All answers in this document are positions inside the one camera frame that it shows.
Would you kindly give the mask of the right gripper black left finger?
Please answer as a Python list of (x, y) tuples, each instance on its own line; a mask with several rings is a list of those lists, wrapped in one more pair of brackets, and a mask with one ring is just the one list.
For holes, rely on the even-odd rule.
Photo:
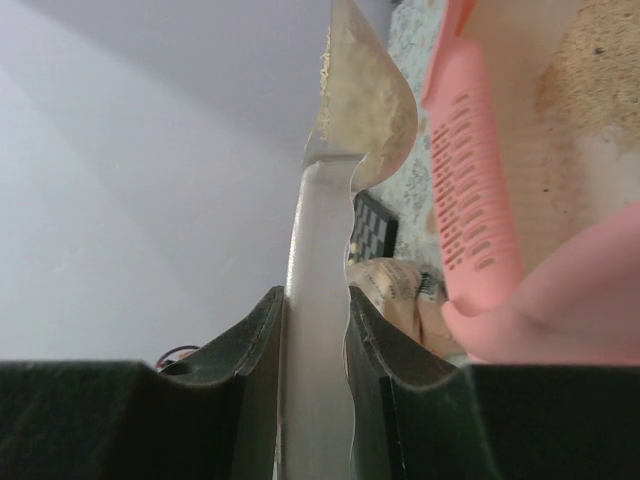
[(268, 479), (282, 287), (162, 370), (135, 361), (1, 366), (5, 479)]

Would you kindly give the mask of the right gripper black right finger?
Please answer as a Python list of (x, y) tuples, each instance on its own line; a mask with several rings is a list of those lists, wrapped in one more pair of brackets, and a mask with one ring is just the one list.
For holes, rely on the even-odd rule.
[(351, 289), (346, 336), (360, 479), (635, 479), (639, 372), (455, 367)]

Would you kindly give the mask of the peach cat litter bag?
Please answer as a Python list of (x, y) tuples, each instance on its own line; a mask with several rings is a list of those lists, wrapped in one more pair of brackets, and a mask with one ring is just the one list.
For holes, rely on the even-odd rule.
[(389, 323), (432, 354), (451, 360), (464, 353), (444, 322), (447, 297), (431, 274), (395, 258), (374, 258), (348, 265), (346, 277)]

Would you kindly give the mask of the clear plastic litter scoop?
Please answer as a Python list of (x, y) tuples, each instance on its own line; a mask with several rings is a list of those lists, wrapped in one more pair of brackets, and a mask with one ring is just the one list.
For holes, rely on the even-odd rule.
[(347, 479), (355, 413), (345, 365), (346, 278), (355, 196), (391, 177), (414, 97), (353, 1), (330, 9), (321, 104), (309, 134), (291, 235), (281, 323), (279, 479)]

